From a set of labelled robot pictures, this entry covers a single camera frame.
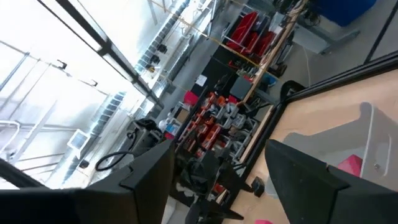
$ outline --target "blue container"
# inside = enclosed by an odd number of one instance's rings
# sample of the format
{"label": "blue container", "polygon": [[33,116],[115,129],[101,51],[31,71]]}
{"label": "blue container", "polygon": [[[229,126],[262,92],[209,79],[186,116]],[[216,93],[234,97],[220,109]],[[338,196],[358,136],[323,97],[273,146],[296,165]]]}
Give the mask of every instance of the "blue container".
{"label": "blue container", "polygon": [[341,27],[348,26],[370,9],[376,0],[316,0],[313,10]]}
{"label": "blue container", "polygon": [[261,79],[262,83],[266,83],[268,84],[268,87],[272,87],[277,83],[277,79],[274,78],[272,75],[268,74],[268,72],[266,72]]}

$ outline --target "black cable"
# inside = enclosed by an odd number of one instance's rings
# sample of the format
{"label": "black cable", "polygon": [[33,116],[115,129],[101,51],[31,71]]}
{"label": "black cable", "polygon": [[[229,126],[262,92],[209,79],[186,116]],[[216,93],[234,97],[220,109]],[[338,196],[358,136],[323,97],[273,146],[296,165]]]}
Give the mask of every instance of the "black cable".
{"label": "black cable", "polygon": [[[134,145],[135,145],[135,143],[136,143],[137,131],[138,131],[138,129],[136,128],[133,132],[127,133],[127,138],[132,139],[132,143],[131,143],[131,145],[130,145],[130,147],[129,147],[128,150],[110,153],[110,154],[108,154],[108,155],[102,157],[102,158],[99,159],[99,161],[95,164],[95,170],[97,170],[97,171],[106,171],[106,170],[111,169],[111,168],[113,168],[114,166],[116,166],[116,164],[118,164],[120,161],[122,161],[122,159],[123,159],[127,154],[134,155],[134,154],[131,152],[131,149],[134,147]],[[121,156],[119,159],[116,159],[116,161],[112,162],[110,165],[108,165],[108,166],[106,166],[106,167],[103,167],[103,168],[100,168],[100,164],[101,164],[102,162],[104,162],[105,160],[109,159],[110,157],[117,156],[117,155],[122,155],[122,156]]]}
{"label": "black cable", "polygon": [[106,171],[106,170],[108,170],[108,169],[114,167],[118,162],[120,162],[121,159],[120,159],[120,160],[117,160],[117,162],[114,162],[114,163],[112,163],[111,165],[108,165],[108,166],[106,166],[106,167],[104,167],[104,168],[99,168],[99,166],[100,166],[100,164],[101,164],[102,162],[104,162],[105,160],[107,160],[107,159],[110,158],[110,157],[117,156],[117,155],[123,155],[123,156],[121,157],[121,158],[123,158],[123,157],[126,156],[127,154],[134,155],[134,154],[133,154],[132,152],[130,152],[130,151],[112,152],[112,153],[110,153],[110,154],[108,154],[108,155],[102,157],[101,159],[99,159],[99,161],[95,164],[95,170],[97,170],[97,171]]}

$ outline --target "wooden desk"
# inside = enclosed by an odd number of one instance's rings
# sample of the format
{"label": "wooden desk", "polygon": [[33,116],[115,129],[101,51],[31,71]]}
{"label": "wooden desk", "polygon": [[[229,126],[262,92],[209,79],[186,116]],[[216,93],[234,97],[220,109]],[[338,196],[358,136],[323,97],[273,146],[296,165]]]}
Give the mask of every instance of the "wooden desk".
{"label": "wooden desk", "polygon": [[[271,139],[283,141],[292,132],[312,135],[356,120],[362,102],[377,106],[388,117],[398,121],[397,90],[398,70],[395,70],[293,102],[287,106]],[[263,151],[247,183],[255,176],[267,180],[268,175]],[[257,198],[241,191],[231,209],[243,215],[245,220],[225,220],[224,223],[253,224],[256,219],[268,219],[275,224],[289,223],[279,200],[266,194]]]}
{"label": "wooden desk", "polygon": [[[275,57],[277,56],[278,52],[281,50],[283,43],[285,42],[286,38],[289,36],[291,31],[293,30],[295,23],[307,2],[308,2],[308,0],[303,0],[302,4],[297,9],[295,9],[289,13],[290,22],[287,24],[286,28],[283,30],[283,33],[282,33],[278,43],[275,45],[275,47],[262,58],[259,71],[256,73],[256,77],[253,80],[253,86],[250,89],[249,93],[246,95],[243,102],[247,102],[247,100],[253,94],[254,90],[257,88],[258,84],[261,82],[262,76],[264,75],[265,71],[268,70],[271,63],[274,61]],[[262,121],[259,125],[259,128],[257,129],[257,132],[254,133],[254,136],[253,136],[251,142],[249,143],[249,145],[247,146],[247,148],[241,158],[241,161],[245,160],[245,158],[251,152],[252,147],[254,146],[254,143],[256,142],[257,138],[259,137],[261,130],[263,129],[263,127],[267,121],[267,118],[270,115],[271,109],[272,109],[272,107],[269,108],[267,114],[262,119]],[[246,183],[251,184],[251,182],[257,176],[262,178],[264,181],[266,181],[269,176],[266,161],[264,159],[264,151],[261,152],[259,159],[257,160],[256,164],[252,168],[252,171],[249,174],[249,177],[246,179]],[[235,212],[238,212],[242,216],[244,216],[245,219],[243,221],[225,220],[223,222],[224,224],[234,224],[234,223],[253,224],[254,221],[257,219],[268,219],[268,220],[273,221],[275,224],[289,223],[280,201],[278,199],[274,199],[270,196],[267,196],[266,194],[264,194],[261,198],[257,198],[256,196],[254,196],[251,193],[248,193],[245,191],[240,191],[240,193],[236,197],[236,200],[234,201],[231,209],[234,210]]]}

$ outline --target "pink box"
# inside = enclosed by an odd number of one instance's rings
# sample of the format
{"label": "pink box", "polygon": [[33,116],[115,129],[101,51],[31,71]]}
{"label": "pink box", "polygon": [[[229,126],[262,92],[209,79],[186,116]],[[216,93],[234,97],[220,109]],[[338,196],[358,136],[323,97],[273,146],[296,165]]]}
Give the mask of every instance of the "pink box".
{"label": "pink box", "polygon": [[362,159],[358,156],[351,155],[349,158],[345,159],[343,162],[338,164],[338,168],[357,177],[361,175]]}
{"label": "pink box", "polygon": [[254,224],[272,224],[272,222],[267,220],[256,220]]}

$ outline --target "grey floor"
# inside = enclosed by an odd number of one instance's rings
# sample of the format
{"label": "grey floor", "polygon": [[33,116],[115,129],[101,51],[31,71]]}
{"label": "grey floor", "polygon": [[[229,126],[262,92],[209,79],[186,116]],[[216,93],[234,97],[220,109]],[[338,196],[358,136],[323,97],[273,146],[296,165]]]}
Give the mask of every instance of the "grey floor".
{"label": "grey floor", "polygon": [[[311,86],[314,83],[362,65],[396,2],[396,0],[378,0],[369,11],[348,27],[339,27],[323,19],[321,26],[335,36],[343,35],[354,29],[359,29],[361,33],[354,40],[333,49],[327,55],[318,55],[309,50],[304,50],[300,45],[294,45],[286,61],[287,70],[280,81],[270,89],[270,94],[278,98],[280,88],[287,80],[295,80],[303,86]],[[213,25],[213,35],[218,35],[226,23],[235,20],[238,14],[238,7],[232,4],[221,16],[217,24]],[[374,53],[373,59],[398,50],[397,36],[398,15],[393,18],[384,38]],[[185,90],[191,89],[195,78],[204,69],[216,48],[216,43],[206,40],[193,51],[191,60],[186,63],[174,81],[177,86],[183,86],[184,90],[177,89],[171,95],[166,94],[162,99],[165,105],[170,105],[169,107],[171,108],[172,105],[175,105],[177,101],[183,98]],[[166,112],[162,113],[158,119],[162,119],[166,114]]]}
{"label": "grey floor", "polygon": [[[396,0],[378,0],[368,12],[344,28],[324,19],[321,26],[332,34],[341,35],[354,29],[359,29],[361,33],[357,38],[334,49],[328,55],[314,54],[304,50],[299,45],[295,45],[287,59],[288,68],[281,77],[280,82],[271,88],[271,94],[278,96],[280,87],[287,80],[295,80],[303,86],[310,86],[362,65],[396,2]],[[391,22],[384,38],[374,53],[373,59],[398,50],[397,35],[398,15]]]}

